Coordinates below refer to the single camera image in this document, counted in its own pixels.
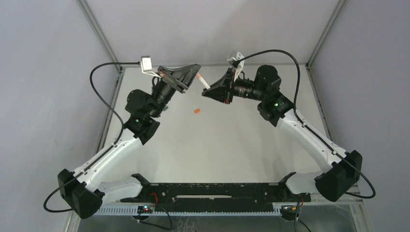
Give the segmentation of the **white orange tip pen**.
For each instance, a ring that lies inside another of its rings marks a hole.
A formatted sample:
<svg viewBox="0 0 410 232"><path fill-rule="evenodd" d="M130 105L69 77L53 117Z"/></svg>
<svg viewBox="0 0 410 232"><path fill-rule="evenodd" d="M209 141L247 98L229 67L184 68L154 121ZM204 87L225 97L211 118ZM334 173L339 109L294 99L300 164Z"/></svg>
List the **white orange tip pen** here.
<svg viewBox="0 0 410 232"><path fill-rule="evenodd" d="M200 81L202 84L203 84L203 86L206 88L206 89L210 89L210 85L207 83L207 81L203 78L203 81Z"/></svg>

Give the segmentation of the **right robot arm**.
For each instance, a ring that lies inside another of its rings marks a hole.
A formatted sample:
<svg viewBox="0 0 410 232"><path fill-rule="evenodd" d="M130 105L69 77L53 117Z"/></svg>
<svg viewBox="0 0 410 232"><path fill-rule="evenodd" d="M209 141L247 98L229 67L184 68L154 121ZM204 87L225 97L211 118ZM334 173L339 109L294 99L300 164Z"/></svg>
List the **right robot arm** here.
<svg viewBox="0 0 410 232"><path fill-rule="evenodd" d="M203 89L202 96L224 104L230 104L234 97L258 101L261 117L298 142L320 168L313 173L288 174L283 178L287 189L293 194L319 193L336 202L359 180L363 157L356 150L348 152L313 128L280 92L280 84L278 71L271 65L260 66L254 80L235 78L234 69L228 68L221 79Z"/></svg>

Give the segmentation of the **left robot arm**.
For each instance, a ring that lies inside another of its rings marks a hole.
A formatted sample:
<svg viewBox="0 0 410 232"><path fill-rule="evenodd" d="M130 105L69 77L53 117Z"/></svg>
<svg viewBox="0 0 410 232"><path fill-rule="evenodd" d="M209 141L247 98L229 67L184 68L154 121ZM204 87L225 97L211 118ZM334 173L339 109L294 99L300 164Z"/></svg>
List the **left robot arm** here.
<svg viewBox="0 0 410 232"><path fill-rule="evenodd" d="M75 170L64 169L58 174L62 199L81 219L91 217L104 204L139 195L143 186L134 176L112 182L105 182L104 178L153 137L160 126L155 119L160 117L176 92L186 92L200 68L199 64L182 68L158 67L153 76L159 78L159 82L150 94L140 89L128 94L125 110L130 117L126 122L121 121L118 137Z"/></svg>

